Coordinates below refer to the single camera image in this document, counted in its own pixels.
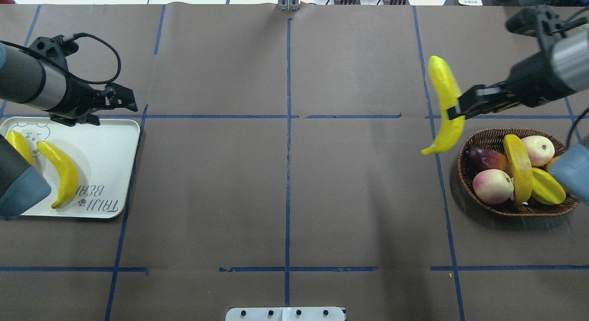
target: white tray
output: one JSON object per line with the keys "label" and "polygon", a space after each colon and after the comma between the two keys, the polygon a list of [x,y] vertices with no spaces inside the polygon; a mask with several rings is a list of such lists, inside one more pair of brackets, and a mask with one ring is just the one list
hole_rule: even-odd
{"label": "white tray", "polygon": [[[17,130],[25,137],[35,167],[51,186],[51,194],[23,213],[23,216],[69,216],[112,218],[122,212],[133,170],[140,128],[134,120],[101,119],[100,126],[74,127],[42,117],[11,117],[0,126],[6,136]],[[74,199],[54,210],[59,174],[55,166],[36,150],[36,143],[48,140],[67,153],[78,166],[80,184]]]}

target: fake fruit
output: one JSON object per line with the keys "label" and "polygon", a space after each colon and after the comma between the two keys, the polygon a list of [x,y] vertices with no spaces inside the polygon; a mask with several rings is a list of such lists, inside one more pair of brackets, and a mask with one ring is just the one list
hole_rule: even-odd
{"label": "fake fruit", "polygon": [[534,167],[541,167],[554,157],[554,145],[544,136],[529,136],[521,142],[528,151],[530,162]]}
{"label": "fake fruit", "polygon": [[31,148],[27,143],[27,139],[20,132],[12,130],[6,135],[6,140],[27,160],[30,165],[33,165],[33,155]]}
{"label": "fake fruit", "polygon": [[507,174],[509,170],[509,161],[507,157],[492,149],[483,148],[479,146],[473,146],[467,151],[468,159],[473,164],[474,168],[481,172],[488,169],[499,169]]}
{"label": "fake fruit", "polygon": [[551,166],[551,165],[553,165],[553,163],[554,163],[555,161],[557,161],[559,158],[560,158],[560,155],[558,155],[557,157],[553,157],[553,158],[552,158],[552,159],[549,161],[549,163],[547,163],[547,164],[545,164],[545,165],[544,165],[544,171],[545,171],[545,172],[550,172],[550,166]]}
{"label": "fake fruit", "polygon": [[532,163],[524,143],[515,134],[503,138],[503,147],[514,178],[514,204],[518,206],[532,195]]}
{"label": "fake fruit", "polygon": [[551,174],[532,168],[532,198],[545,205],[558,205],[566,199],[566,192]]}
{"label": "fake fruit", "polygon": [[50,142],[38,142],[37,149],[51,161],[59,174],[57,200],[51,205],[53,209],[59,208],[70,201],[76,193],[78,188],[78,168],[64,151]]}
{"label": "fake fruit", "polygon": [[489,169],[475,176],[473,189],[482,202],[498,205],[511,197],[514,186],[508,174],[498,169]]}
{"label": "fake fruit", "polygon": [[440,100],[440,114],[442,127],[432,145],[421,151],[423,155],[432,153],[444,153],[449,151],[462,136],[464,130],[464,116],[453,120],[448,119],[448,109],[458,104],[458,97],[462,95],[460,88],[450,66],[446,61],[437,56],[429,58],[429,75],[432,78],[433,87]]}

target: brown table surface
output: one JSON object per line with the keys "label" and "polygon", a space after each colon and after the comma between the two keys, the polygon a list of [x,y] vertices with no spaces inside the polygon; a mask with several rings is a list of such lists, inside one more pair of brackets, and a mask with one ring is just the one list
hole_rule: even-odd
{"label": "brown table surface", "polygon": [[[504,29],[517,11],[0,6],[2,40],[86,32],[113,45],[141,110],[101,114],[144,127],[117,218],[0,222],[0,319],[224,320],[266,306],[340,306],[350,321],[586,319],[589,207],[461,210],[458,145],[419,153],[440,126],[424,61],[446,59],[463,90],[505,79],[538,51]],[[109,77],[112,54],[79,44],[71,71]],[[587,94],[468,120],[463,139],[521,127],[564,140]],[[3,103],[0,122],[38,114]]]}

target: toy banana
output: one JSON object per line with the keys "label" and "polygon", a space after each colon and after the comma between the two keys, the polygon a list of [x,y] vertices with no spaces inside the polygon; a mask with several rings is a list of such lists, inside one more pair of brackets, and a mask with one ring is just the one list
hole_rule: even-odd
{"label": "toy banana", "polygon": [[448,109],[456,106],[458,97],[462,95],[448,63],[440,57],[430,57],[429,75],[440,100],[442,126],[432,145],[421,151],[423,155],[444,153],[454,147],[462,136],[465,120],[465,116],[448,119]]}
{"label": "toy banana", "polygon": [[38,142],[37,148],[41,154],[45,155],[51,161],[59,174],[57,200],[51,205],[53,209],[59,208],[61,205],[70,201],[76,193],[78,188],[78,168],[65,152],[50,142]]}
{"label": "toy banana", "polygon": [[524,143],[515,134],[503,138],[503,148],[514,178],[514,204],[518,206],[532,195],[532,162]]}
{"label": "toy banana", "polygon": [[27,143],[27,139],[20,132],[12,130],[6,135],[6,140],[27,160],[30,165],[33,165],[33,155],[31,148]]}
{"label": "toy banana", "polygon": [[544,205],[558,205],[566,199],[566,192],[551,174],[532,168],[532,198]]}

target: white metal plate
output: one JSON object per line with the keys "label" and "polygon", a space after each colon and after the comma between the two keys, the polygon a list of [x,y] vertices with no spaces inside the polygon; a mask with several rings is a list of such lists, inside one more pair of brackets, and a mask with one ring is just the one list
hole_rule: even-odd
{"label": "white metal plate", "polygon": [[[35,167],[51,186],[51,194],[23,216],[69,216],[112,218],[120,214],[135,160],[140,128],[134,120],[101,119],[100,126],[77,124],[69,127],[43,117],[11,117],[0,126],[0,134],[17,130],[33,151]],[[62,149],[78,166],[80,183],[74,199],[54,210],[59,174],[36,149],[48,140]]]}
{"label": "white metal plate", "polygon": [[336,307],[232,308],[225,321],[346,321],[346,314]]}

